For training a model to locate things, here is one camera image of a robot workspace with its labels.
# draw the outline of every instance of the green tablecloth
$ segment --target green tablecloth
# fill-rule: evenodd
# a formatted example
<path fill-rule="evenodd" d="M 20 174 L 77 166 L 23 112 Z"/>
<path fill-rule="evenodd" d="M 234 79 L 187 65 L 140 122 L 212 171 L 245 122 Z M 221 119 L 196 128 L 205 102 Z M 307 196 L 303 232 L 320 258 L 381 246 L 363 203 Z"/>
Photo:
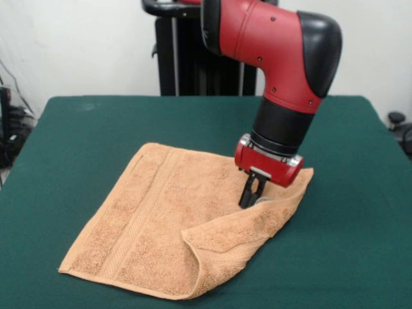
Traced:
<path fill-rule="evenodd" d="M 412 167 L 370 103 L 329 97 L 296 215 L 228 283 L 166 301 L 57 273 L 146 142 L 232 155 L 259 98 L 53 98 L 0 192 L 1 308 L 412 308 Z"/>

